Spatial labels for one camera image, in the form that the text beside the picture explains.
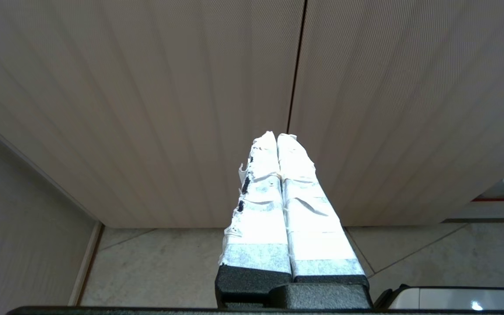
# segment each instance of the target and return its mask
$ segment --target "black plastic base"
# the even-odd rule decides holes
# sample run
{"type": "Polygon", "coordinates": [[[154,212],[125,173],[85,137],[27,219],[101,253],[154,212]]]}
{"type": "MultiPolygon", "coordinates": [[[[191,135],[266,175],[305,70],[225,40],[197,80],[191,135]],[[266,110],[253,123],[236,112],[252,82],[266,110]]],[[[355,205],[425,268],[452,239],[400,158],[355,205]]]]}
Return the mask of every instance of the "black plastic base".
{"type": "Polygon", "coordinates": [[[504,315],[504,311],[457,311],[448,309],[341,309],[314,311],[289,309],[234,310],[199,308],[138,307],[52,307],[30,306],[9,311],[7,315],[504,315]]]}
{"type": "Polygon", "coordinates": [[[334,283],[334,284],[358,284],[368,289],[368,279],[365,275],[346,276],[297,276],[294,283],[334,283]]]}
{"type": "Polygon", "coordinates": [[[364,285],[290,283],[272,290],[271,307],[284,309],[368,309],[371,298],[364,285]]]}
{"type": "Polygon", "coordinates": [[[268,305],[270,291],[291,281],[290,273],[219,266],[215,279],[217,306],[244,308],[250,305],[268,305]]]}

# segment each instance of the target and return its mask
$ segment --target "wall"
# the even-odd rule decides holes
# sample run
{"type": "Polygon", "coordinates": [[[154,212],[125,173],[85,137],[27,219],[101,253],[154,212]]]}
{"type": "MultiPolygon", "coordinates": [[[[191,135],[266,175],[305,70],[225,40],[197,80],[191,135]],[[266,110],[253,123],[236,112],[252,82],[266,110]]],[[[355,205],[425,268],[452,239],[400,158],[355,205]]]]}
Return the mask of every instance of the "wall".
{"type": "Polygon", "coordinates": [[[94,225],[0,143],[0,314],[67,305],[94,225]]]}

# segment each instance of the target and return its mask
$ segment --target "tiled floor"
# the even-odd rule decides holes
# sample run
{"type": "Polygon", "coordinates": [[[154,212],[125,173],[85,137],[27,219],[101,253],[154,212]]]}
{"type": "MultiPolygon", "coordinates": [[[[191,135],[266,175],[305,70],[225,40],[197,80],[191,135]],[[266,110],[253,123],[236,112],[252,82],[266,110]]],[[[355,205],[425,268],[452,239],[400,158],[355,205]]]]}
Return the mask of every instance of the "tiled floor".
{"type": "MultiPolygon", "coordinates": [[[[371,295],[408,285],[504,287],[504,223],[347,229],[371,295]]],[[[82,305],[216,307],[221,229],[105,229],[82,305]]]]}

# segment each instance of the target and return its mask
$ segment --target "baseboard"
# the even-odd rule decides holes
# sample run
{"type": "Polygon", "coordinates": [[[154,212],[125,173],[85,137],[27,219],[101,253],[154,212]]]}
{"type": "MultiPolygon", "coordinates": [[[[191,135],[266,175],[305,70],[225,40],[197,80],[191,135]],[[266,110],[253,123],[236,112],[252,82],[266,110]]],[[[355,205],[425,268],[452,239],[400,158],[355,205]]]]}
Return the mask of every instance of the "baseboard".
{"type": "Polygon", "coordinates": [[[77,274],[75,284],[73,285],[70,301],[67,303],[68,306],[76,306],[81,302],[84,285],[90,272],[92,260],[94,258],[94,255],[96,255],[96,249],[98,249],[98,243],[100,242],[100,235],[102,234],[103,227],[104,225],[97,221],[92,228],[91,237],[88,240],[87,249],[85,250],[83,256],[83,261],[80,264],[79,273],[77,274]]]}

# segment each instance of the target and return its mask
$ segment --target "white tape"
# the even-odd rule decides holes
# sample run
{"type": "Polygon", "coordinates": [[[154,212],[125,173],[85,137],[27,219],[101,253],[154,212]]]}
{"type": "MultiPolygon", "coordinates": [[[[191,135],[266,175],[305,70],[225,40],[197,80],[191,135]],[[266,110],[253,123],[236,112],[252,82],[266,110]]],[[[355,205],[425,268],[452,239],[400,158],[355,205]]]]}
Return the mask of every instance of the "white tape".
{"type": "Polygon", "coordinates": [[[276,175],[268,176],[258,182],[250,182],[242,198],[251,202],[273,201],[283,203],[280,190],[280,179],[276,175]]]}
{"type": "Polygon", "coordinates": [[[238,168],[238,177],[240,178],[240,187],[244,184],[244,179],[246,178],[246,173],[248,173],[248,165],[250,165],[250,159],[248,159],[248,164],[246,164],[246,169],[242,169],[244,165],[240,163],[240,167],[238,168]]]}
{"type": "Polygon", "coordinates": [[[260,138],[254,139],[252,142],[252,149],[260,150],[274,150],[277,148],[276,136],[272,131],[266,131],[260,138]]]}
{"type": "Polygon", "coordinates": [[[292,200],[300,201],[302,205],[306,206],[312,213],[319,216],[332,217],[336,220],[336,223],[340,223],[338,215],[326,197],[304,196],[292,200]]]}
{"type": "Polygon", "coordinates": [[[250,203],[242,212],[234,210],[230,227],[224,231],[226,244],[286,244],[287,233],[280,203],[250,203]]]}
{"type": "Polygon", "coordinates": [[[346,235],[341,232],[291,232],[288,235],[291,259],[356,259],[346,235]]]}
{"type": "Polygon", "coordinates": [[[316,168],[296,136],[280,134],[277,138],[278,162],[285,179],[316,182],[316,168]]]}
{"type": "Polygon", "coordinates": [[[326,194],[318,181],[296,181],[293,179],[285,179],[283,183],[283,198],[326,198],[326,194]]]}
{"type": "Polygon", "coordinates": [[[297,231],[328,233],[343,230],[335,213],[330,215],[314,213],[297,199],[290,201],[290,207],[285,211],[288,233],[297,231]]]}
{"type": "Polygon", "coordinates": [[[252,162],[248,165],[248,176],[252,181],[259,181],[280,172],[276,151],[256,150],[251,153],[251,157],[252,162]]]}

